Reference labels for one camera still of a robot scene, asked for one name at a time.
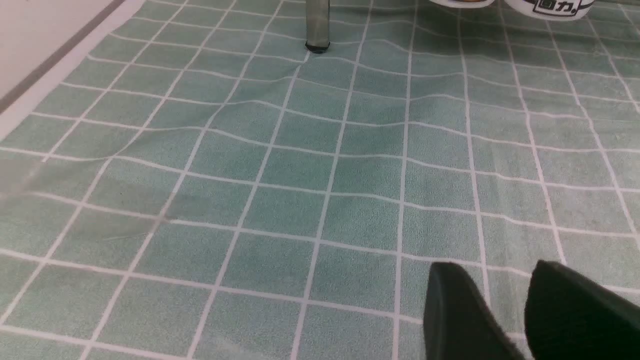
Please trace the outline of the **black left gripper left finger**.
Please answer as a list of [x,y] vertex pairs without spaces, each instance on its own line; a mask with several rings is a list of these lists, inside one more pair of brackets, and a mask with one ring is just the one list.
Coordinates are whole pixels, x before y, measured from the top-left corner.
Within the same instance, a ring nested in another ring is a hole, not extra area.
[[428,360],[523,360],[459,264],[430,265],[423,312]]

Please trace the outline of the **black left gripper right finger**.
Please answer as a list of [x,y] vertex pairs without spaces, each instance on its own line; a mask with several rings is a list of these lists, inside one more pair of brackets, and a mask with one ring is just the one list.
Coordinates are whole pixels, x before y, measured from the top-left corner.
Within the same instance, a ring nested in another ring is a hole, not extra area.
[[640,308],[559,262],[538,260],[525,335],[535,360],[637,360]]

